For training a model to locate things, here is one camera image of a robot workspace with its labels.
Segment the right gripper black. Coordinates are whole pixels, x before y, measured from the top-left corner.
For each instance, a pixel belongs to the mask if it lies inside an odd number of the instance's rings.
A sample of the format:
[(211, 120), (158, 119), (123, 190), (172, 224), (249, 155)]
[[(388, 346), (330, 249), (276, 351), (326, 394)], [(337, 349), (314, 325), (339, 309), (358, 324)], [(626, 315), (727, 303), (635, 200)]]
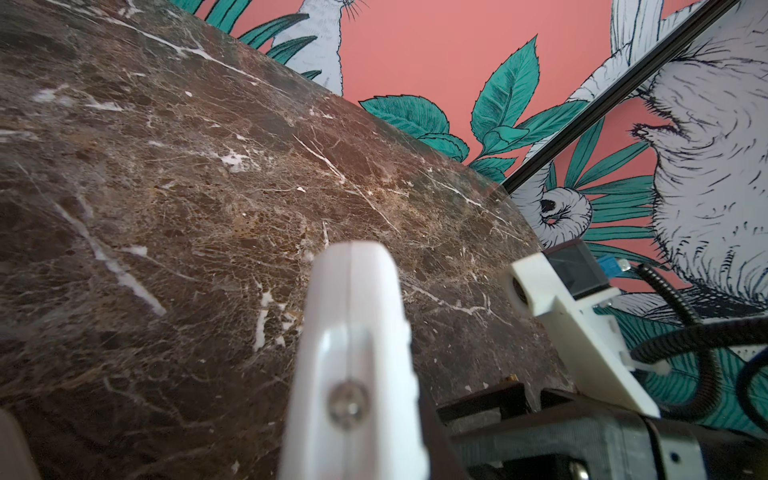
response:
[(767, 442), (727, 429), (648, 417), (557, 389), (531, 409), (506, 381), (437, 408), (443, 424), (497, 411), (498, 422), (450, 437), (472, 479), (764, 479)]

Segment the white remote control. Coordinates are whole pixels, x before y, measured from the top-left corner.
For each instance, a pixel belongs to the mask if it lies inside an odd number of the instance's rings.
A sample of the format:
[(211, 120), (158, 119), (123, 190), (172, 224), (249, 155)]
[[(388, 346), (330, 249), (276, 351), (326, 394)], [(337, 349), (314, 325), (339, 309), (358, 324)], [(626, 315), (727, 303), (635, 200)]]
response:
[(411, 340), (382, 244), (336, 243), (314, 259), (279, 478), (429, 477)]

